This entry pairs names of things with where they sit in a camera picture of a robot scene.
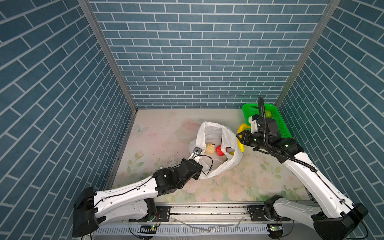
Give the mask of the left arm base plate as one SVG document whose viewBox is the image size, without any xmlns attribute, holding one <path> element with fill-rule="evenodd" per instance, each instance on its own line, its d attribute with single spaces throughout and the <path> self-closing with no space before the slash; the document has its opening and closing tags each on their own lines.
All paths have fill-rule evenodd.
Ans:
<svg viewBox="0 0 384 240">
<path fill-rule="evenodd" d="M 169 222 L 171 216 L 171 206 L 156 206 L 155 213 L 147 214 L 145 222 Z"/>
</svg>

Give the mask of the green pear fruit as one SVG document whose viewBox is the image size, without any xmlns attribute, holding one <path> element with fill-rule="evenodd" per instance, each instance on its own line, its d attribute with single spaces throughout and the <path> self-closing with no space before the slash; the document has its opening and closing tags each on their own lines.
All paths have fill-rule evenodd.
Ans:
<svg viewBox="0 0 384 240">
<path fill-rule="evenodd" d="M 272 112 L 270 110 L 265 110 L 265 117 L 272 118 Z"/>
</svg>

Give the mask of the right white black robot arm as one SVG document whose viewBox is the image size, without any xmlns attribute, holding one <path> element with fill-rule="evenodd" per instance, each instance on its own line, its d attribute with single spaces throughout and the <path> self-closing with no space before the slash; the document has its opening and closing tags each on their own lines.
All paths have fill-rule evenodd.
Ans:
<svg viewBox="0 0 384 240">
<path fill-rule="evenodd" d="M 265 201 L 264 215 L 270 221 L 289 218 L 316 231 L 323 240 L 345 240 L 363 223 L 368 209 L 353 203 L 315 167 L 302 146 L 293 138 L 282 138 L 278 124 L 271 118 L 255 115 L 250 126 L 238 128 L 238 146 L 243 151 L 251 147 L 255 152 L 275 157 L 288 168 L 315 198 L 318 207 L 289 201 L 274 195 Z"/>
</svg>

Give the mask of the white plastic bag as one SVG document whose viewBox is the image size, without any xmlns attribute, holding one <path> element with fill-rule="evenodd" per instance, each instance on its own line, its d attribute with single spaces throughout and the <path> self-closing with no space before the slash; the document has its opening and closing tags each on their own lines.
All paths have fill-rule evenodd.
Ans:
<svg viewBox="0 0 384 240">
<path fill-rule="evenodd" d="M 243 158 L 236 134 L 228 127 L 203 122 L 189 144 L 193 160 L 203 166 L 200 179 L 218 176 L 235 167 Z"/>
</svg>

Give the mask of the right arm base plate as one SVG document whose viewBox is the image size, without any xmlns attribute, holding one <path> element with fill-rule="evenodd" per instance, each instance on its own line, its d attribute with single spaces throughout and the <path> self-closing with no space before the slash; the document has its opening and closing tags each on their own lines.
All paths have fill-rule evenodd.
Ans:
<svg viewBox="0 0 384 240">
<path fill-rule="evenodd" d="M 246 207 L 252 222 L 290 222 L 291 219 L 286 217 L 267 217 L 263 205 L 248 205 Z"/>
</svg>

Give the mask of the yellow lemon fruit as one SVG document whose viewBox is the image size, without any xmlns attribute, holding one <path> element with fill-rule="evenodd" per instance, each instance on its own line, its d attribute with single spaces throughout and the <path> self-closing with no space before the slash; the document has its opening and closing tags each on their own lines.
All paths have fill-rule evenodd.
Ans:
<svg viewBox="0 0 384 240">
<path fill-rule="evenodd" d="M 238 128 L 236 137 L 238 141 L 238 147 L 242 153 L 245 151 L 245 147 L 249 146 L 250 136 L 251 136 L 250 127 L 247 124 L 240 125 Z"/>
</svg>

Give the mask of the beige potato-like fruit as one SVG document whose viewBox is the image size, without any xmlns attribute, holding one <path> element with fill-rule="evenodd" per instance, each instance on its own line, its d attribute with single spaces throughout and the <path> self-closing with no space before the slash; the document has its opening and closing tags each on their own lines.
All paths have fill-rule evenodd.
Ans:
<svg viewBox="0 0 384 240">
<path fill-rule="evenodd" d="M 206 145 L 205 154 L 206 154 L 206 155 L 213 155 L 213 154 L 216 154 L 216 148 L 217 148 L 217 145 L 216 145 L 216 144 L 208 143 L 208 144 Z"/>
</svg>

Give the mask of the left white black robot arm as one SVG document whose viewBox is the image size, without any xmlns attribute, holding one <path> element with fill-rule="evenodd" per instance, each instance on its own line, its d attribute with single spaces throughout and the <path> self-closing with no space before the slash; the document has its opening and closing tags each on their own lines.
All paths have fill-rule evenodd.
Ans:
<svg viewBox="0 0 384 240">
<path fill-rule="evenodd" d="M 82 190 L 74 203 L 72 236 L 86 236 L 117 219 L 149 221 L 157 214 L 156 197 L 182 189 L 191 179 L 198 180 L 202 170 L 198 161 L 182 159 L 179 165 L 159 169 L 131 185 L 107 191 Z"/>
</svg>

